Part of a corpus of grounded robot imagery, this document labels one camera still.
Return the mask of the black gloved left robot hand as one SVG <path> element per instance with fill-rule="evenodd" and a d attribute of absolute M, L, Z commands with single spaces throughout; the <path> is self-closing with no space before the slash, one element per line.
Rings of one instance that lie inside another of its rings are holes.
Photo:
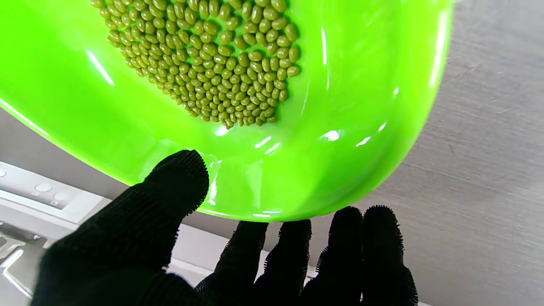
<path fill-rule="evenodd" d="M 310 220 L 286 221 L 257 275 L 268 224 L 240 221 L 198 285 L 168 273 L 182 220 L 210 186 L 195 150 L 159 162 L 42 257 L 32 306 L 416 306 L 396 215 L 383 205 L 334 214 L 318 274 L 305 282 Z"/>

